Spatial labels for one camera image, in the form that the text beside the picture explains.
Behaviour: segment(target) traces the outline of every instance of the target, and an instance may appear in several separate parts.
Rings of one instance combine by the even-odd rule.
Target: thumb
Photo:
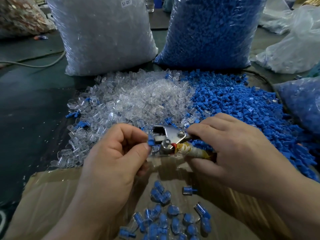
[[[151,152],[151,147],[147,143],[135,145],[131,150],[122,158],[127,167],[136,174],[142,164],[146,161]]]
[[[209,177],[220,178],[223,174],[223,168],[214,162],[201,158],[186,159],[193,170],[203,173]]]

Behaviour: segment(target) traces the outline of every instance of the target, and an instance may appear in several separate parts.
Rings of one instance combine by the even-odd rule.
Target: hand
[[[259,129],[227,114],[193,124],[187,132],[217,152],[216,164],[194,158],[190,166],[239,192],[268,198],[294,178],[303,177]]]
[[[91,149],[84,161],[79,184],[64,217],[77,224],[98,226],[112,221],[129,198],[134,176],[148,169],[151,148],[147,134],[117,124]]]

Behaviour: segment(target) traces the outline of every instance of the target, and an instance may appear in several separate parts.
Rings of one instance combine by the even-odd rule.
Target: bolt
[[[170,144],[171,144],[171,141],[170,141],[169,139],[165,139],[164,143],[165,143],[166,145],[170,145]]]
[[[180,138],[182,138],[184,136],[184,131],[179,131],[179,133],[178,133],[178,137],[180,137]]]

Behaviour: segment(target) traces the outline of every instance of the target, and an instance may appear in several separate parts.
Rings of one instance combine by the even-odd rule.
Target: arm
[[[43,240],[99,239],[129,198],[135,175],[148,170],[147,134],[117,124],[90,150],[75,195]]]
[[[239,192],[270,203],[296,239],[320,238],[320,184],[304,177],[263,133],[219,113],[188,133],[217,152],[217,163],[190,159],[190,166]]]

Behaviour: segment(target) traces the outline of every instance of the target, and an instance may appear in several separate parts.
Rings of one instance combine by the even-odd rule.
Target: cardboard
[[[150,190],[158,179],[162,180],[166,190],[170,190],[171,202],[178,205],[182,212],[196,216],[193,206],[198,201],[207,208],[212,216],[212,233],[208,239],[291,239],[284,223],[266,203],[194,174],[186,163],[175,158],[152,161],[154,169],[135,181],[129,201],[114,222],[106,226],[102,239],[116,238],[119,227],[126,225],[134,212],[143,212],[152,204]],[[80,174],[81,168],[71,168],[31,176],[4,239],[41,239],[65,212]],[[190,184],[198,188],[199,195],[182,195],[182,186]],[[141,238],[142,235],[137,232],[137,239]]]

